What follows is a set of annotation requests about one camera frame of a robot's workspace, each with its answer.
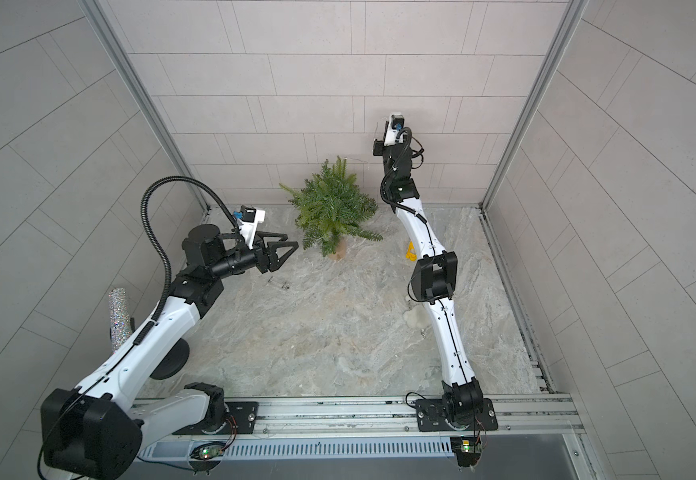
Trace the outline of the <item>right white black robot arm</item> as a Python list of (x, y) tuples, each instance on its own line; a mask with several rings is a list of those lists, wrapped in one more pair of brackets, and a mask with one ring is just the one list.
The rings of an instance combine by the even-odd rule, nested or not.
[(498, 424), (491, 400), (483, 394), (457, 324), (454, 294), (458, 258), (437, 239), (424, 212), (411, 176), (415, 154), (410, 144), (409, 135), (394, 144), (382, 139), (373, 142), (373, 154), (383, 159), (381, 199), (402, 222), (417, 255), (408, 295), (424, 306), (431, 319), (441, 358), (447, 422), (455, 428), (470, 428), (476, 434), (494, 431)]

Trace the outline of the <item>small green christmas tree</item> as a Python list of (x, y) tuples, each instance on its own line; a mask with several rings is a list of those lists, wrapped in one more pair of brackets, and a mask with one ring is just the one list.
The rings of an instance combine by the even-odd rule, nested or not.
[(295, 224), (304, 233), (305, 249), (318, 246), (327, 257), (337, 254), (346, 237), (384, 239), (380, 233), (364, 227), (377, 213), (378, 205), (361, 191), (357, 174), (349, 172), (346, 159), (338, 156), (333, 163), (326, 160), (300, 189), (284, 183), (279, 186), (291, 196), (289, 202), (299, 212)]

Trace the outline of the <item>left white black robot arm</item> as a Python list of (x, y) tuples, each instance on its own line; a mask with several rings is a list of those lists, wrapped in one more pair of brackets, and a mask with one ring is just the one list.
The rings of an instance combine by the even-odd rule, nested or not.
[(193, 228), (182, 243), (186, 266), (151, 317), (73, 389), (56, 389), (44, 400), (39, 468), (77, 479), (117, 479), (143, 448), (181, 429), (238, 430), (223, 389), (215, 385), (194, 382), (143, 408), (134, 402), (153, 374), (175, 374), (186, 364), (190, 349), (183, 336), (208, 313), (224, 279), (251, 268), (274, 272), (299, 247), (285, 234), (243, 229), (236, 245), (227, 247), (217, 226)]

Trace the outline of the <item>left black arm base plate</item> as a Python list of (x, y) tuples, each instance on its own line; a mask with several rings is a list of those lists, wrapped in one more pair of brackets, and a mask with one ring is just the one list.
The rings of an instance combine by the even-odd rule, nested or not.
[(233, 430), (239, 434), (254, 432), (259, 403), (254, 401), (225, 402), (209, 407), (205, 418), (200, 422), (185, 426), (174, 435), (230, 435)]

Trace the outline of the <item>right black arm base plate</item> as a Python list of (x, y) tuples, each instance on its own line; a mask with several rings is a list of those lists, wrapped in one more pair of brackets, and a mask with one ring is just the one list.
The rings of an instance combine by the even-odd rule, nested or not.
[(499, 429), (496, 411), (491, 399), (484, 400), (484, 406), (476, 412), (476, 422), (470, 419), (465, 424), (452, 423), (446, 417), (441, 399), (418, 398), (413, 403), (416, 409), (418, 429), (421, 432), (470, 432), (496, 431)]

